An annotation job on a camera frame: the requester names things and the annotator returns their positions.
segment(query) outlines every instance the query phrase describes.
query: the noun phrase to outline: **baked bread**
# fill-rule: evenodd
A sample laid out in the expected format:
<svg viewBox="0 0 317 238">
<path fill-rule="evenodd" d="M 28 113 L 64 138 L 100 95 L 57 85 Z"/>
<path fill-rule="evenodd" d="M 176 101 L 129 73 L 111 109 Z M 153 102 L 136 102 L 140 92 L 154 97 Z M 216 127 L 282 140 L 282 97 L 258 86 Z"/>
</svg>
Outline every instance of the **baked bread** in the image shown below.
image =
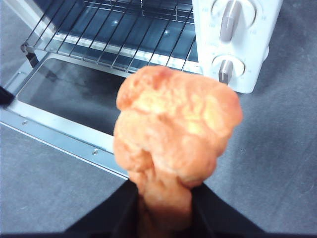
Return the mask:
<svg viewBox="0 0 317 238">
<path fill-rule="evenodd" d="M 140 235 L 191 225 L 191 191 L 208 178 L 242 110 L 235 92 L 210 78 L 146 66 L 117 95 L 114 154 L 136 183 Z"/>
</svg>

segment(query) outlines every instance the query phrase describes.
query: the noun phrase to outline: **gray knob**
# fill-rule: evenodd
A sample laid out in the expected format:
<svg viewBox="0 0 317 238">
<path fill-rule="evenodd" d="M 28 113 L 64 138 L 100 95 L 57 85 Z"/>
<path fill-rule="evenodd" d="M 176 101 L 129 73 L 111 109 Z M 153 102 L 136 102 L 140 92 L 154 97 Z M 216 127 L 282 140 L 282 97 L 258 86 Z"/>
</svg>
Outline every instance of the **gray knob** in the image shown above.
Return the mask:
<svg viewBox="0 0 317 238">
<path fill-rule="evenodd" d="M 231 0 L 227 3 L 222 17 L 220 39 L 223 42 L 229 42 L 239 21 L 242 6 L 237 0 Z"/>
<path fill-rule="evenodd" d="M 224 60 L 221 63 L 219 70 L 219 82 L 228 84 L 232 77 L 233 63 L 229 60 Z"/>
</svg>

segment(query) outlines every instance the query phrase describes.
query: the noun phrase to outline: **white control panel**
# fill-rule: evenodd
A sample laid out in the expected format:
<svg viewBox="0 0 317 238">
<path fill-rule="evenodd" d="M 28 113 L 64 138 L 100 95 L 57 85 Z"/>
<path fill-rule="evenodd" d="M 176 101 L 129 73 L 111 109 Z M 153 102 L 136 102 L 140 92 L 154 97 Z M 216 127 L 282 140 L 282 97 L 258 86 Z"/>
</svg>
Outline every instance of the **white control panel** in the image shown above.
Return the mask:
<svg viewBox="0 0 317 238">
<path fill-rule="evenodd" d="M 283 0 L 192 1 L 204 75 L 251 93 Z"/>
</svg>

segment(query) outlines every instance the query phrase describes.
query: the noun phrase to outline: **screw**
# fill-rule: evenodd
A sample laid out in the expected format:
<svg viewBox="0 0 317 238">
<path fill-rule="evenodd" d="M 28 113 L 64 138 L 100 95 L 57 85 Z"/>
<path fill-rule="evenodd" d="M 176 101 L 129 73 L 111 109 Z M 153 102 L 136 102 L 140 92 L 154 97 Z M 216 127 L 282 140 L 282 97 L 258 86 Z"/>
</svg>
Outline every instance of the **screw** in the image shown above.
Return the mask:
<svg viewBox="0 0 317 238">
<path fill-rule="evenodd" d="M 93 154 L 93 155 L 97 155 L 97 154 L 98 154 L 98 149 L 94 149 L 94 150 L 92 151 L 92 154 Z"/>
</svg>

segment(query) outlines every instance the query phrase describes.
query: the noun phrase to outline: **oven control knob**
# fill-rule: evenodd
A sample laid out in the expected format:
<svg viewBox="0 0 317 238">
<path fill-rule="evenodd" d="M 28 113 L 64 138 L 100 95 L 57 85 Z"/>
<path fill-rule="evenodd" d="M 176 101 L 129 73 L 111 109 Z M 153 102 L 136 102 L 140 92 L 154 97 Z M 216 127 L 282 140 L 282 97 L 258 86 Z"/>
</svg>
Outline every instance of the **oven control knob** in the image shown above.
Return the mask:
<svg viewBox="0 0 317 238">
<path fill-rule="evenodd" d="M 231 41 L 239 21 L 241 9 L 241 3 L 237 0 L 231 0 L 227 3 L 221 22 L 220 40 L 223 42 Z"/>
<path fill-rule="evenodd" d="M 213 77 L 218 72 L 219 82 L 229 84 L 232 78 L 238 78 L 245 71 L 244 63 L 232 55 L 219 55 L 212 60 Z"/>
<path fill-rule="evenodd" d="M 229 60 L 223 60 L 219 70 L 219 82 L 228 85 L 232 77 L 233 63 Z"/>
</svg>

